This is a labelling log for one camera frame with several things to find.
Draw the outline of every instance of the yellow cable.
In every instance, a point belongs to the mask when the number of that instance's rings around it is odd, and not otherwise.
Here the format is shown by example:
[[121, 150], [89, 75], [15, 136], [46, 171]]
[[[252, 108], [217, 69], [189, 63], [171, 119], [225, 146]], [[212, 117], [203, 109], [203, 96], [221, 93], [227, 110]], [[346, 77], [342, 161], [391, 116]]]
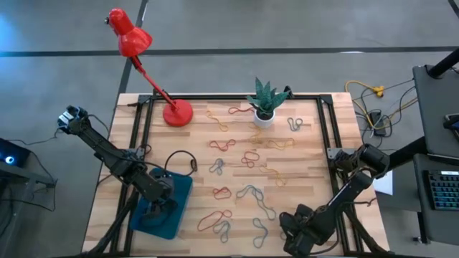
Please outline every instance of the yellow cable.
[[263, 171], [261, 168], [260, 169], [261, 173], [270, 173], [274, 172], [275, 173], [275, 185], [278, 187], [285, 186], [287, 184], [287, 179], [284, 179], [282, 175], [279, 173], [279, 171], [273, 169], [273, 168], [268, 168], [266, 165], [261, 165], [266, 171]]
[[[375, 94], [377, 94], [378, 97], [382, 97], [382, 95], [379, 96], [378, 93], [380, 93], [380, 92], [382, 93], [382, 92], [383, 92], [384, 86], [380, 86], [380, 87], [382, 87], [382, 90], [379, 91], [379, 87], [371, 87], [371, 86], [368, 86], [368, 85], [364, 84], [363, 82], [353, 81], [353, 80], [352, 80], [352, 81], [346, 82], [346, 84], [344, 85], [344, 89], [346, 90], [346, 92], [349, 92], [349, 85], [350, 85], [351, 83], [356, 83], [356, 84], [358, 84], [358, 85], [361, 85], [361, 86], [364, 86], [364, 87], [366, 87], [366, 88], [369, 88], [370, 90], [373, 90], [373, 92], [375, 92]], [[397, 113], [399, 112], [399, 110], [400, 110], [400, 112], [401, 112], [402, 110], [404, 110], [405, 108], [407, 108], [408, 105], [411, 105], [412, 103], [414, 103], [414, 102], [416, 102], [416, 101], [417, 101], [417, 97], [415, 97], [415, 98], [413, 98], [412, 100], [410, 100], [410, 101], [406, 102], [405, 104], [403, 104], [403, 105], [401, 106], [401, 108], [396, 109], [392, 114], [388, 115], [389, 120], [392, 121], [392, 118], [394, 117], [395, 114], [397, 114]], [[363, 112], [363, 114], [364, 114], [364, 116], [365, 116], [365, 118], [366, 118], [366, 121], [368, 122], [368, 124], [370, 125], [370, 127], [372, 127], [373, 129], [378, 130], [378, 129], [384, 129], [384, 128], [389, 128], [389, 127], [390, 127], [389, 122], [385, 122], [384, 125], [383, 125], [382, 127], [380, 127], [380, 128], [374, 127], [374, 126], [373, 126], [373, 123], [372, 123], [372, 121], [370, 120], [370, 117], [369, 117], [368, 113], [365, 111], [365, 109], [364, 109], [357, 101], [352, 100], [352, 102], [353, 102], [355, 105], [357, 105], [357, 107], [360, 108], [360, 110]]]
[[364, 87], [372, 90], [377, 97], [384, 96], [384, 86], [372, 87], [372, 86], [368, 86], [368, 85], [366, 85], [366, 84], [364, 84], [363, 82], [360, 82], [360, 81], [348, 81], [348, 82], [346, 82], [346, 85], [344, 85], [344, 87], [346, 88], [346, 92], [349, 92], [349, 85], [351, 83], [356, 83], [358, 85], [364, 86]]
[[261, 134], [261, 129], [258, 126], [256, 126], [256, 124], [254, 123], [250, 123], [249, 128], [256, 129], [257, 131], [254, 135], [249, 137], [250, 143], [251, 144], [263, 143], [263, 141], [258, 138], [258, 136]]
[[266, 143], [266, 148], [277, 148], [278, 150], [280, 151], [283, 151], [285, 150], [285, 148], [287, 148], [288, 146], [294, 146], [295, 145], [295, 139], [293, 138], [289, 138], [287, 139], [285, 142], [282, 142], [283, 145], [278, 145], [278, 143], [276, 143], [274, 140], [269, 140], [267, 143]]
[[227, 132], [227, 131], [230, 129], [230, 128], [228, 128], [228, 125], [222, 124], [222, 123], [220, 122], [220, 120], [218, 120], [217, 118], [215, 118], [215, 117], [213, 116], [212, 112], [210, 112], [210, 110], [208, 110], [208, 111], [206, 112], [206, 116], [207, 116], [208, 118], [210, 118], [210, 119], [216, 120], [221, 131]]

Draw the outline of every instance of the white pot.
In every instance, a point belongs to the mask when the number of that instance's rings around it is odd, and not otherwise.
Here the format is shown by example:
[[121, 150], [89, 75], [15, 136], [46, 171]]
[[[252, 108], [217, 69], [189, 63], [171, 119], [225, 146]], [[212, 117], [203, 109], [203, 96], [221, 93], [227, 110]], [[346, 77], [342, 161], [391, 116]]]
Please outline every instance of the white pot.
[[253, 114], [253, 123], [259, 128], [268, 128], [273, 124], [274, 118], [275, 118], [275, 110], [273, 111], [273, 117], [269, 120], [261, 120], [257, 116], [257, 111], [255, 111], [255, 113]]

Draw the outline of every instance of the wooden table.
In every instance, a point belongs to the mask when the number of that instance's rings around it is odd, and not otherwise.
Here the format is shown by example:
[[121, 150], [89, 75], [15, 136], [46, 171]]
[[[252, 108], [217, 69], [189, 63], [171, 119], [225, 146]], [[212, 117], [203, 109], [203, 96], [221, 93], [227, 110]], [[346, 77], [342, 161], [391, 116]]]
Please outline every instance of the wooden table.
[[[358, 148], [361, 145], [359, 127], [357, 125], [351, 96], [348, 93], [331, 93], [339, 124], [339, 132], [344, 148]], [[122, 94], [119, 97], [115, 111], [110, 141], [118, 148], [127, 148], [131, 136], [134, 120], [134, 107], [128, 103], [136, 102], [138, 94]], [[162, 118], [164, 102], [155, 101], [153, 118], [148, 143], [153, 150], [146, 156], [146, 161], [163, 165], [166, 158], [176, 150], [192, 152], [197, 160], [199, 170], [192, 175], [193, 190], [189, 198], [178, 237], [174, 240], [160, 239], [156, 236], [135, 231], [132, 243], [132, 255], [147, 256], [223, 256], [223, 255], [251, 255], [251, 256], [285, 256], [284, 241], [280, 238], [279, 221], [270, 221], [265, 212], [259, 208], [254, 196], [246, 195], [235, 202], [235, 193], [247, 184], [261, 188], [265, 194], [265, 203], [273, 207], [277, 214], [282, 211], [294, 213], [298, 204], [305, 204], [313, 209], [326, 204], [331, 197], [330, 178], [323, 149], [321, 126], [318, 119], [316, 102], [312, 100], [286, 100], [277, 110], [274, 124], [263, 129], [260, 140], [263, 143], [253, 144], [248, 139], [255, 134], [250, 127], [253, 113], [235, 113], [230, 115], [228, 108], [249, 108], [247, 101], [234, 100], [191, 100], [194, 109], [192, 122], [183, 128], [173, 128], [165, 124]], [[227, 132], [219, 129], [216, 121], [206, 116], [206, 111], [212, 111], [214, 117], [229, 126]], [[333, 135], [328, 111], [325, 110], [328, 123], [328, 134]], [[297, 132], [290, 131], [287, 118], [302, 118], [303, 126]], [[139, 139], [143, 130], [141, 124]], [[279, 144], [288, 138], [295, 139], [293, 147], [285, 150], [268, 148], [266, 142], [274, 140]], [[229, 139], [235, 139], [236, 145], [230, 146], [227, 152], [210, 148], [209, 142], [216, 140], [220, 145]], [[255, 162], [254, 168], [248, 168], [241, 163], [245, 151], [256, 151], [260, 160]], [[210, 173], [217, 158], [224, 160], [223, 174], [218, 176]], [[185, 154], [174, 156], [169, 162], [168, 170], [178, 173], [188, 173], [190, 157]], [[275, 174], [260, 172], [261, 165], [278, 170], [288, 181], [285, 186], [275, 184]], [[100, 178], [108, 175], [107, 168], [103, 168]], [[233, 195], [230, 199], [216, 200], [213, 197], [214, 188], [228, 187]], [[109, 178], [97, 189], [93, 210], [87, 227], [83, 250], [94, 247], [102, 235], [107, 231], [115, 218], [116, 207], [120, 192], [120, 182]], [[357, 201], [368, 201], [375, 197], [373, 187], [362, 192]], [[215, 210], [229, 209], [233, 216], [229, 219], [231, 230], [229, 241], [220, 242], [219, 235], [212, 229], [197, 231], [197, 224], [201, 218]], [[377, 201], [370, 207], [356, 206], [356, 212], [374, 239], [383, 248], [388, 249], [384, 226], [379, 213]], [[263, 235], [263, 230], [253, 226], [252, 219], [258, 217], [265, 225], [269, 234], [262, 248], [253, 246], [253, 238]], [[346, 228], [354, 249], [351, 227], [346, 222]], [[124, 243], [124, 231], [120, 236], [120, 246]], [[313, 251], [329, 247], [336, 241], [333, 235], [323, 246], [315, 246]], [[339, 244], [328, 254], [342, 254]]]

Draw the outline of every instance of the gray floor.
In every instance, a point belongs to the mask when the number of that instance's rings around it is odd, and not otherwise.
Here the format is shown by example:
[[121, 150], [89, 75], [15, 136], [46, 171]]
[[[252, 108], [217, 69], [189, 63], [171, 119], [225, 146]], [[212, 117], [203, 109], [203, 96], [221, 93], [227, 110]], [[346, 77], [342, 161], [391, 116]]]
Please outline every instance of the gray floor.
[[[103, 19], [114, 7], [136, 19], [136, 1], [2, 1], [0, 52], [114, 50], [115, 36]], [[143, 28], [151, 49], [224, 47], [425, 47], [457, 44], [458, 18], [446, 1], [405, 0], [151, 0]], [[412, 78], [415, 65], [434, 64], [445, 52], [380, 54], [258, 54], [199, 57], [142, 57], [144, 67], [169, 92], [247, 92], [255, 76], [296, 92], [344, 91], [348, 80], [390, 86]], [[27, 142], [50, 137], [69, 104], [109, 123], [125, 59], [122, 57], [0, 58], [0, 137]], [[412, 83], [384, 98], [367, 98], [386, 110]], [[127, 92], [149, 92], [131, 71]], [[354, 97], [362, 88], [351, 86]], [[412, 92], [406, 100], [415, 96]], [[403, 112], [382, 148], [400, 148], [423, 134], [414, 105]], [[365, 138], [370, 143], [377, 139]], [[35, 145], [59, 179], [54, 213], [27, 208], [21, 239], [12, 257], [56, 257], [80, 251], [95, 193], [100, 162], [75, 136]], [[40, 201], [51, 205], [51, 195]], [[416, 245], [416, 214], [380, 202], [391, 250], [398, 254], [454, 257], [459, 247]]]

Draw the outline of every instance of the white paper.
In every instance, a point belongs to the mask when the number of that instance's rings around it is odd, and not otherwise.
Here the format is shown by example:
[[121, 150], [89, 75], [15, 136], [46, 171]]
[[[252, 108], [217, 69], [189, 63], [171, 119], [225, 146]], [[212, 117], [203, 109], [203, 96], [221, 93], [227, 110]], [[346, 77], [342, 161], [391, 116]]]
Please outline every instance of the white paper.
[[393, 195], [392, 171], [387, 172], [384, 177], [374, 180], [373, 187], [379, 193]]

